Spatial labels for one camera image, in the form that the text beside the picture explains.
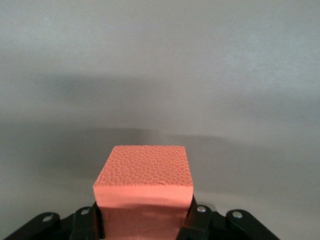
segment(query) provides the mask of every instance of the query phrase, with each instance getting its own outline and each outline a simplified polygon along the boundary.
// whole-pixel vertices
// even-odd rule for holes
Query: foam block
[[[115,146],[93,185],[107,240],[175,240],[193,196],[183,146]]]

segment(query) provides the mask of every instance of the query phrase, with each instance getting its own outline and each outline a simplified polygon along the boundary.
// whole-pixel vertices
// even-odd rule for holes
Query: silver screw
[[[205,213],[207,211],[207,209],[204,206],[198,206],[196,210],[200,213]]]
[[[42,219],[42,222],[48,222],[48,221],[50,221],[51,219],[52,219],[52,215],[46,216],[46,217],[44,217],[44,218]]]
[[[238,212],[238,211],[234,211],[232,213],[232,216],[234,216],[236,219],[242,219],[242,217],[243,217],[241,212]]]
[[[81,211],[81,215],[86,215],[86,214],[89,213],[89,211],[90,211],[90,208],[85,209],[85,210],[82,210],[82,211]]]

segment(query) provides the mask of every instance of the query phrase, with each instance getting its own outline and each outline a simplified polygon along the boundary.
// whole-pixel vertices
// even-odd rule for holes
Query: gray surface
[[[319,1],[1,1],[0,239],[94,201],[115,145],[184,145],[198,200],[320,236]]]

